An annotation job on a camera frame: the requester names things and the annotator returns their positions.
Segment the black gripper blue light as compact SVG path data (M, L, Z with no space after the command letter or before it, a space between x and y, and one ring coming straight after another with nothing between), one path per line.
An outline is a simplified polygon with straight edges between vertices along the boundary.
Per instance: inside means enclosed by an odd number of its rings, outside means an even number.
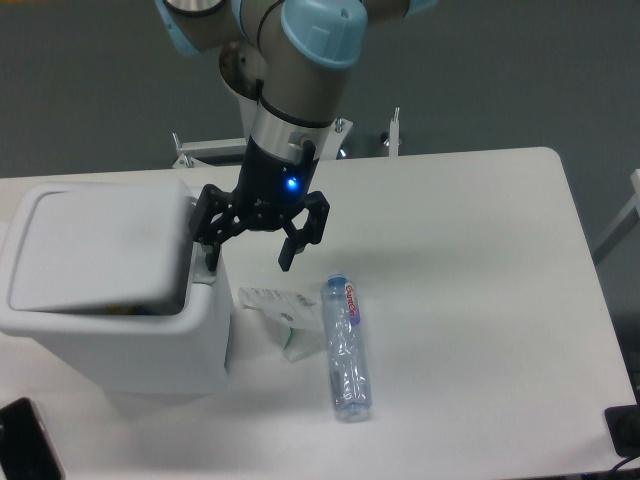
M278 257L283 272L308 244L322 241L330 204L322 192L309 190L317 167L316 145L304 136L294 152L297 160L290 162L250 140L234 190L203 187L188 225L210 272L217 270L222 244L246 230L285 231Z

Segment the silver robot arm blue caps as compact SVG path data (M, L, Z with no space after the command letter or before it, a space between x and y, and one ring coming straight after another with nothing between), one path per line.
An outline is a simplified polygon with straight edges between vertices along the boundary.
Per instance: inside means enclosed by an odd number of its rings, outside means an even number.
M330 205L310 185L368 26L407 18L431 1L158 1L175 48L199 54L237 42L261 61L246 78L257 105L238 183L203 187L189 221L207 267L245 231L284 230L282 270L321 242Z

